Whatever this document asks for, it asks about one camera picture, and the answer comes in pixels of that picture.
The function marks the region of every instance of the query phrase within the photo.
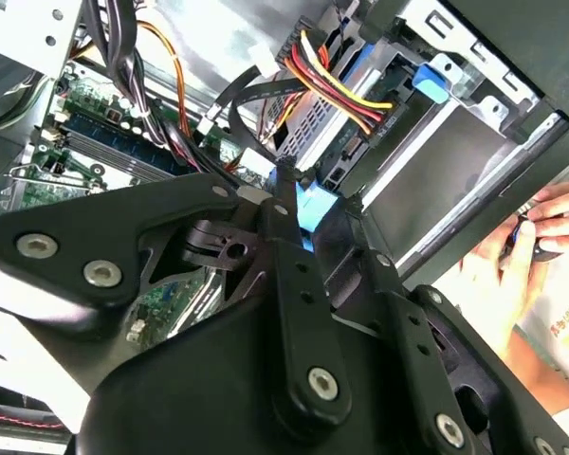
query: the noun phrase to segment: blue tab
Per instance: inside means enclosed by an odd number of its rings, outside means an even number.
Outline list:
[[[426,64],[422,64],[417,68],[417,72],[413,77],[413,87],[436,104],[442,104],[449,99],[447,82]]]
[[[338,197],[325,190],[317,182],[306,191],[297,185],[297,219],[300,228],[314,232],[324,215],[333,207]]]

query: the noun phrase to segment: yellow wire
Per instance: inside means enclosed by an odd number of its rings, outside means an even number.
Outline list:
[[[331,100],[330,98],[326,97],[325,95],[323,95],[321,92],[319,92],[318,90],[316,90],[316,88],[314,88],[314,86],[297,70],[297,68],[295,68],[295,66],[293,66],[293,64],[291,63],[290,60],[288,59],[284,59],[284,64],[286,65],[286,67],[288,68],[288,70],[293,73],[295,75],[295,77],[297,79],[299,79],[303,85],[305,85],[308,90],[311,90],[313,93],[315,93],[318,97],[320,97],[321,99],[325,100],[326,102],[328,102],[329,104],[331,104],[333,107],[335,107],[336,109],[341,110],[342,112],[344,112],[354,123],[356,123],[361,129],[362,131],[364,131],[367,135],[371,134],[371,129],[367,126],[367,124],[362,121],[360,119],[360,117],[354,115],[352,112],[350,112],[349,110],[347,110],[344,106],[342,106],[341,104],[337,103],[336,101]]]
[[[335,87],[338,88],[339,91],[350,100],[354,100],[358,104],[361,104],[366,107],[372,107],[374,109],[391,109],[393,107],[391,102],[374,102],[374,101],[367,101],[364,98],[359,97],[354,92],[350,91],[345,85],[343,85],[340,81],[335,79],[331,76],[331,73],[322,66],[321,62],[319,61],[316,52],[312,49],[312,45],[310,44],[309,40],[307,39],[307,33],[305,30],[302,30],[302,46],[305,50],[305,53],[308,56],[310,64],[312,67],[316,69],[316,71],[323,77],[325,77],[329,82],[331,82]]]

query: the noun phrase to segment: round screw head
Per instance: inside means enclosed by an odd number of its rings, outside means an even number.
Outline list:
[[[464,433],[459,425],[451,419],[447,414],[438,414],[436,416],[436,426],[438,431],[443,435],[445,440],[455,448],[464,446]]]
[[[546,443],[541,437],[538,436],[533,440],[533,442],[541,455],[556,455],[554,448]]]
[[[226,190],[225,188],[218,187],[216,185],[214,187],[212,187],[212,192],[214,192],[215,194],[217,194],[218,196],[221,196],[221,197],[228,197],[229,196],[228,190]]]
[[[310,370],[307,380],[310,387],[324,401],[333,401],[338,397],[340,388],[335,377],[324,368],[316,367]]]
[[[274,206],[274,209],[276,209],[276,211],[278,211],[281,215],[288,215],[288,210],[279,204],[276,204]]]
[[[443,302],[443,298],[440,297],[440,294],[438,294],[436,291],[430,290],[430,291],[428,291],[428,295],[434,301],[434,303],[437,303],[440,305]]]
[[[390,266],[390,261],[389,261],[388,258],[386,258],[383,254],[378,254],[378,255],[377,255],[377,260],[378,260],[379,263],[382,264],[384,267],[389,267],[389,266]]]
[[[97,287],[114,287],[122,281],[122,271],[114,263],[98,260],[84,266],[84,278]]]
[[[26,234],[17,240],[17,249],[26,258],[47,259],[54,256],[59,246],[44,234]]]

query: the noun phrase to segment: red cable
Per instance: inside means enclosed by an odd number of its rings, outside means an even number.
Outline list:
[[[13,419],[12,417],[7,417],[6,415],[0,415],[0,420],[5,422],[11,422],[12,424],[23,425],[24,427],[33,428],[63,428],[64,424],[35,424],[33,422],[27,422],[25,420]]]
[[[351,101],[346,99],[340,92],[338,92],[334,87],[332,87],[329,83],[323,81],[322,79],[317,78],[314,74],[312,74],[310,70],[303,64],[303,62],[300,61],[297,45],[293,46],[292,56],[293,56],[293,63],[300,69],[300,71],[307,78],[309,78],[314,84],[318,85],[321,89],[329,93],[332,97],[335,97],[337,101],[344,103],[347,107],[349,107],[353,111],[359,112],[367,117],[372,118],[375,121],[382,120],[381,116],[378,113],[353,104]]]

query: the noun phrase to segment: connector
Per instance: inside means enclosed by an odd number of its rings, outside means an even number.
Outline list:
[[[297,24],[295,24],[295,27],[293,27],[291,34],[286,38],[283,47],[281,47],[281,50],[279,50],[276,55],[276,63],[282,68],[285,68],[285,59],[290,57],[293,45],[300,41],[300,38],[302,37],[302,30],[307,31],[308,38],[312,44],[322,44],[327,38],[326,33],[318,29],[314,22],[305,16],[300,17]]]
[[[371,135],[367,137],[367,145],[369,145],[370,148],[376,147],[379,142],[392,131],[396,123],[404,113],[407,112],[408,108],[409,106],[404,102],[395,102],[395,107],[391,111],[392,113],[382,120],[372,131]]]

